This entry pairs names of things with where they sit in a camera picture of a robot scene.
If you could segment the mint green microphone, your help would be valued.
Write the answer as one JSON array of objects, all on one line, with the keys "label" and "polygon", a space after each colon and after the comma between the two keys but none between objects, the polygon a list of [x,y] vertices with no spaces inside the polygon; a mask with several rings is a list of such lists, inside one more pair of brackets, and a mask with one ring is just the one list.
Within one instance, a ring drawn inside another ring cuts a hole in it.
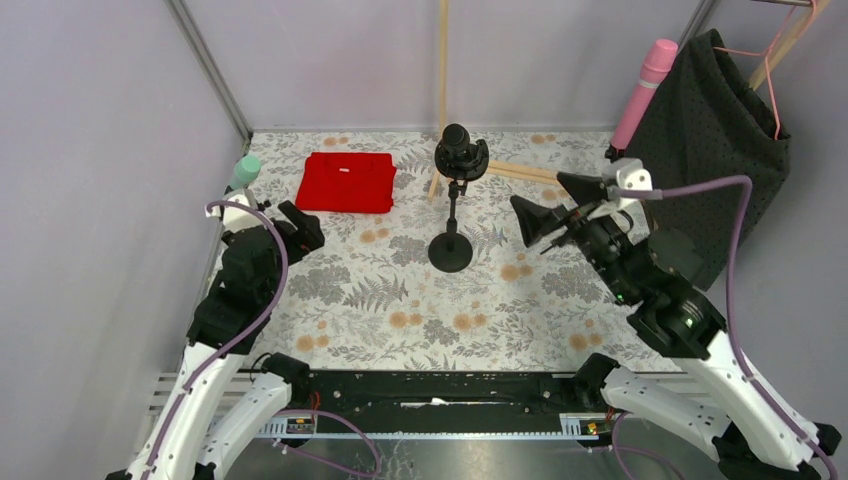
[{"label": "mint green microphone", "polygon": [[235,164],[227,188],[231,191],[245,188],[260,174],[262,161],[255,155],[245,155]]}]

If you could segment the black microphone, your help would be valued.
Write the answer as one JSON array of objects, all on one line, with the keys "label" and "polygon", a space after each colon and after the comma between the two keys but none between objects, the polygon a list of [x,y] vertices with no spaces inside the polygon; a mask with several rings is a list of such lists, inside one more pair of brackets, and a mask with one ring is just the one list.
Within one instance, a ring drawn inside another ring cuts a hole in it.
[{"label": "black microphone", "polygon": [[467,129],[458,123],[447,125],[439,142],[439,158],[451,165],[467,162],[470,137]]}]

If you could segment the pink microphone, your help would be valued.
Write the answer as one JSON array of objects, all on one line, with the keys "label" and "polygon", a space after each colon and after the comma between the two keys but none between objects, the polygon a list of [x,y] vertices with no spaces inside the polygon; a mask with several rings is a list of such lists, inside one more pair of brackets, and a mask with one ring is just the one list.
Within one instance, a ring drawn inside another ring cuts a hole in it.
[{"label": "pink microphone", "polygon": [[609,141],[606,154],[610,160],[624,156],[656,90],[670,72],[678,48],[676,42],[661,38],[649,49],[642,61],[637,83]]}]

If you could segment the black tripod mic stand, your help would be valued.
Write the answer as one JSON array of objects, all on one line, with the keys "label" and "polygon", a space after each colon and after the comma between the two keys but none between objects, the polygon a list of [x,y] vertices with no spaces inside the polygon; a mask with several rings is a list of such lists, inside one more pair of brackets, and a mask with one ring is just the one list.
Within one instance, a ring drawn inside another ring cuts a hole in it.
[{"label": "black tripod mic stand", "polygon": [[620,199],[610,199],[609,188],[618,185],[619,163],[624,160],[625,151],[610,145],[604,157],[609,165],[602,169],[600,175],[587,175],[558,172],[556,180],[576,203],[573,208],[561,208],[561,213],[549,214],[549,217],[557,218],[556,224],[553,220],[547,221],[543,228],[546,234],[562,229],[562,233],[550,241],[550,245],[542,251],[546,253],[554,248],[560,248],[567,244],[576,243],[576,234],[586,225],[599,222],[602,218],[621,214],[627,219],[629,227],[633,226],[633,220],[620,205]]}]

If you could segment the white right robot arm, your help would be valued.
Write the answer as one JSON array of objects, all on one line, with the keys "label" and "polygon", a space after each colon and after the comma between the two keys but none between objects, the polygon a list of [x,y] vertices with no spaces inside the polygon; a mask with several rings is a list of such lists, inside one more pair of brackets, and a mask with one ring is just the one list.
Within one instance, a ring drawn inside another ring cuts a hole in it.
[{"label": "white right robot arm", "polygon": [[600,178],[584,181],[582,204],[547,208],[512,196],[526,246],[549,237],[574,244],[610,290],[631,308],[628,324],[661,357],[673,361],[710,396],[704,404],[644,379],[616,360],[593,354],[576,380],[621,414],[631,413],[675,434],[716,462],[728,479],[837,477],[832,462],[841,434],[792,409],[749,362],[730,311],[719,311],[691,282],[700,264],[693,242],[662,229],[632,242],[612,219],[628,200],[689,196],[737,186],[745,212],[752,183],[745,175],[673,189],[627,189]]}]

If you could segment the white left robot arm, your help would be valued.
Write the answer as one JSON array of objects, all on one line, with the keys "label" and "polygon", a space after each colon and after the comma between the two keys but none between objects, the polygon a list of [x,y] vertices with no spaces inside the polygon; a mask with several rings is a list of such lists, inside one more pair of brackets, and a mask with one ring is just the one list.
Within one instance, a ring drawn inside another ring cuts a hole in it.
[{"label": "white left robot arm", "polygon": [[282,219],[236,198],[211,202],[209,217],[224,226],[217,268],[194,311],[163,410],[129,466],[112,479],[223,479],[260,427],[295,397],[309,367],[285,354],[222,418],[216,416],[232,378],[270,320],[289,269],[322,248],[319,219],[284,201]]}]

